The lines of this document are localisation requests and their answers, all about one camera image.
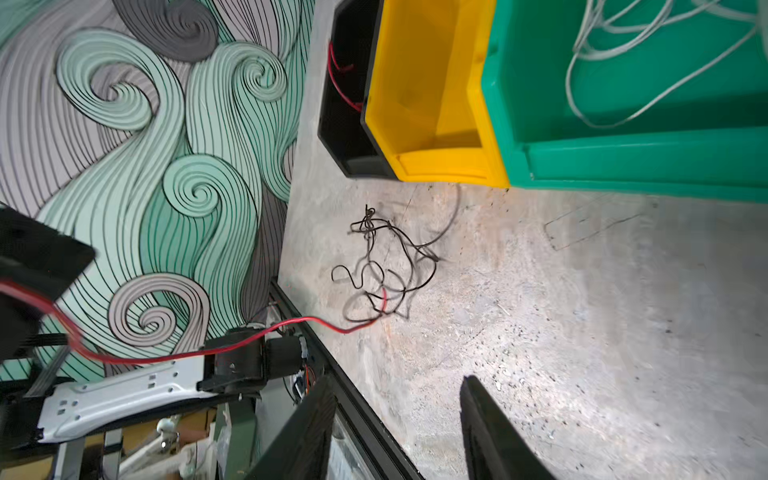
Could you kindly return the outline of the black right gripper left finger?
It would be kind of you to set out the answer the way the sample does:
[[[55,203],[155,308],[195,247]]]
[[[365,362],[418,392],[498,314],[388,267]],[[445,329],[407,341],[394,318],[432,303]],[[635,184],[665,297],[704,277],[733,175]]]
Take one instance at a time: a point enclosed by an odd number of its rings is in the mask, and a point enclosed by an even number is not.
[[[337,406],[321,377],[245,479],[325,479]]]

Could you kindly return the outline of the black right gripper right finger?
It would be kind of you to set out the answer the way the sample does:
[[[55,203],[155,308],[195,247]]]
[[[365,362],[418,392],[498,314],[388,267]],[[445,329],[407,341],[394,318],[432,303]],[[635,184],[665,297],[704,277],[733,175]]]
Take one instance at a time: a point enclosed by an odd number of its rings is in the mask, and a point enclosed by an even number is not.
[[[554,479],[474,375],[463,379],[460,407],[470,479]]]

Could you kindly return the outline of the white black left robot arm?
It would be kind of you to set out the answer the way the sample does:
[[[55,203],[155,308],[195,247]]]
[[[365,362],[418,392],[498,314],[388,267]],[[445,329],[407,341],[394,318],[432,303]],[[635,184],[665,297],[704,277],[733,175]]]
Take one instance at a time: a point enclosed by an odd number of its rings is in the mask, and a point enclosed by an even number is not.
[[[1,384],[1,454],[59,444],[126,425],[144,414],[168,412],[218,395],[252,396],[269,381],[299,372],[303,347],[296,337],[267,339],[236,328],[208,342],[200,355],[155,363],[90,382],[59,376],[70,354],[64,333],[44,334],[31,293],[58,298],[95,258],[95,251],[21,213],[1,210],[1,358],[32,357],[51,346],[54,358],[26,380]]]

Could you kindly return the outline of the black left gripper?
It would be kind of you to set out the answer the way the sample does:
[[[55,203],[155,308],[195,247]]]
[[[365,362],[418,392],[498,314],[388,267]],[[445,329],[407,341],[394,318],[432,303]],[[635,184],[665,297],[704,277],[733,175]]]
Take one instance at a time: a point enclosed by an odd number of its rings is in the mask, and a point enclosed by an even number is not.
[[[59,299],[95,259],[96,252],[37,220],[1,208],[1,279],[48,301]],[[1,295],[1,358],[10,359],[40,329],[43,312]]]

